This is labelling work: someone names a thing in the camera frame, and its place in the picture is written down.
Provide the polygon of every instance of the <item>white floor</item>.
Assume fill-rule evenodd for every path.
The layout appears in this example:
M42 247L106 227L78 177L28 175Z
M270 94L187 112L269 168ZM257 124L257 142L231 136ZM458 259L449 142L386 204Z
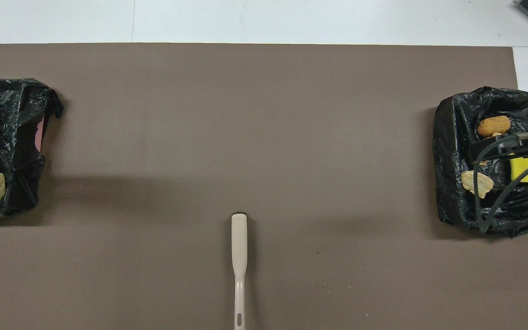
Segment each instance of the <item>white floor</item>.
M0 0L0 43L46 42L512 46L528 90L512 0Z

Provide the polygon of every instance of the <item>yellow sponge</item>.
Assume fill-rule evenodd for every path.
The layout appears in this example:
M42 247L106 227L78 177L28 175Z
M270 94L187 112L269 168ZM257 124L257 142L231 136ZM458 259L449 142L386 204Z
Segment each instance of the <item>yellow sponge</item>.
M526 169L528 169L528 158L511 159L511 180L515 180ZM528 182L528 175L522 178L521 182Z

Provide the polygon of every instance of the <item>brown paper sheet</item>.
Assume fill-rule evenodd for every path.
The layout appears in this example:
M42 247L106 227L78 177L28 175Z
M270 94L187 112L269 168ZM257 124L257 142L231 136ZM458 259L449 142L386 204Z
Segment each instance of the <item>brown paper sheet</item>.
M440 100L510 48L0 44L66 106L40 204L0 227L0 329L528 328L528 235L440 223Z

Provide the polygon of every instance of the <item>black cable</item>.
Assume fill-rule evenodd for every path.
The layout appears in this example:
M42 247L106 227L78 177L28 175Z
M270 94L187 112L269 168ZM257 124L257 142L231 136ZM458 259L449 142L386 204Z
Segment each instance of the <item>black cable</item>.
M475 213L477 222L482 221L482 207L480 206L480 196L478 196L478 171L480 171L480 162L490 151L496 148L499 144L502 144L508 141L516 141L518 139L519 137L514 134L501 137L498 140L486 146L486 148L482 149L482 151L478 154L478 157L476 157L476 162L474 163L473 166L474 166L474 213Z
M498 211L498 209L501 206L501 204L505 201L506 197L509 196L509 194L515 189L517 184L519 184L519 182L521 182L521 180L524 179L524 177L526 177L527 175L528 175L528 169L526 169L518 177L516 177L515 180L512 180L511 183L509 183L505 187L505 190L503 190L500 193L500 195L498 196L498 198L496 199L494 204L492 204L492 207L490 208L490 212L486 216L486 221L484 221L484 223L482 224L482 227L480 227L480 231L481 232L487 232L488 231L488 228L490 227L490 224L494 220L494 215Z

